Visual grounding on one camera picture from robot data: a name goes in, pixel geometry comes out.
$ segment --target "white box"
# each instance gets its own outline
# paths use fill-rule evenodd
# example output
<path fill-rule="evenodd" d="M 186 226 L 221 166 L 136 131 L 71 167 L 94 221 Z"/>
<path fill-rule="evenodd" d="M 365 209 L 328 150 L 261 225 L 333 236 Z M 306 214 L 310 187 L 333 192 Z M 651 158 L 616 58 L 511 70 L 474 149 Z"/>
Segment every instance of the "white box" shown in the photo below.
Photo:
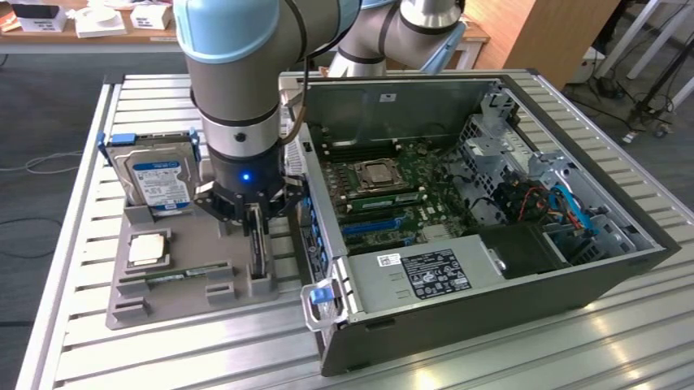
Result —
<path fill-rule="evenodd" d="M 99 14 L 106 10 L 111 12 L 111 14 L 107 15 L 110 16 L 110 19 L 102 20 L 99 19 L 101 15 L 95 15 L 95 13 Z M 106 10 L 83 8 L 77 11 L 77 17 L 74 18 L 74 30 L 77 31 L 77 38 L 109 37 L 111 35 L 125 35 L 127 33 L 119 12 L 110 9 Z"/>
<path fill-rule="evenodd" d="M 17 18 L 21 29 L 27 33 L 59 33 L 65 27 L 66 15 L 62 7 L 53 19 Z"/>
<path fill-rule="evenodd" d="M 169 6 L 136 6 L 129 14 L 131 27 L 150 30 L 165 30 L 170 22 Z"/>
<path fill-rule="evenodd" d="M 585 55 L 583 55 L 583 60 L 580 61 L 580 66 L 575 70 L 573 78 L 571 78 L 568 84 L 583 84 L 587 82 L 592 74 L 597 71 L 603 61 L 603 54 L 592 47 L 588 47 Z"/>

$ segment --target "cpu socket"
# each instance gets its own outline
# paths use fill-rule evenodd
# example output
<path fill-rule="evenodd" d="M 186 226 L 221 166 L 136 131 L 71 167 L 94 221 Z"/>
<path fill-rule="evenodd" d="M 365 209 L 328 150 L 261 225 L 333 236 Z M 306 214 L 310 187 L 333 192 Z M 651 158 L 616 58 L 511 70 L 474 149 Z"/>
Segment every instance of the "cpu socket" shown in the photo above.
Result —
<path fill-rule="evenodd" d="M 397 165 L 388 158 L 356 163 L 354 173 L 358 178 L 358 192 L 400 189 L 406 186 Z"/>

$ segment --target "metal table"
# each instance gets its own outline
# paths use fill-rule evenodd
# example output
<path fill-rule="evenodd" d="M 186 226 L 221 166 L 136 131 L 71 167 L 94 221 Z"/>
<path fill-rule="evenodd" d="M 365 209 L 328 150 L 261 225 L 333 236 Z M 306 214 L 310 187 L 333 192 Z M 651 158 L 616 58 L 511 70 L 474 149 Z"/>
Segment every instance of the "metal table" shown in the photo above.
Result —
<path fill-rule="evenodd" d="M 95 153 L 97 132 L 200 129 L 188 77 L 103 84 L 17 388 L 681 388 L 694 385 L 694 214 L 540 76 L 524 87 L 683 250 L 588 307 L 332 378 L 320 377 L 293 258 L 280 298 L 119 331 L 106 329 L 122 189 Z M 520 114 L 543 150 L 552 139 Z M 276 253 L 292 251 L 273 223 Z"/>

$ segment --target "wooden cabinet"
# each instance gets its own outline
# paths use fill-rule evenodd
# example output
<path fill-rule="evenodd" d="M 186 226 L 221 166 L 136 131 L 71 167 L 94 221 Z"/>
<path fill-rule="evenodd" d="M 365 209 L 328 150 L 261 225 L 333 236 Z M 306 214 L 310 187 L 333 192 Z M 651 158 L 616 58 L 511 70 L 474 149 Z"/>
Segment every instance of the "wooden cabinet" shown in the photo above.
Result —
<path fill-rule="evenodd" d="M 466 0 L 491 36 L 476 69 L 535 68 L 561 88 L 619 0 Z"/>

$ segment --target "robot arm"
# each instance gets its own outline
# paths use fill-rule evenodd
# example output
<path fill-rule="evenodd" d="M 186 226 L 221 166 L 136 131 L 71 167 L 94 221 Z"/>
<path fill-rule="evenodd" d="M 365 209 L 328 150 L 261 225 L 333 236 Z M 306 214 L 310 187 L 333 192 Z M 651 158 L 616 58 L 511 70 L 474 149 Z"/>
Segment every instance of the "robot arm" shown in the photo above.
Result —
<path fill-rule="evenodd" d="M 384 76 L 385 57 L 424 73 L 440 72 L 465 31 L 464 6 L 464 0 L 364 0 L 329 76 Z"/>
<path fill-rule="evenodd" d="M 176 0 L 177 37 L 190 97 L 214 173 L 201 193 L 221 221 L 264 221 L 294 202 L 285 191 L 278 139 L 278 74 L 353 24 L 358 0 Z"/>
<path fill-rule="evenodd" d="M 246 227 L 252 205 L 266 224 L 301 197 L 281 166 L 278 74 L 352 24 L 330 76 L 384 76 L 384 56 L 434 74 L 465 29 L 461 7 L 461 0 L 174 0 L 214 174 L 196 203 L 220 221 Z"/>

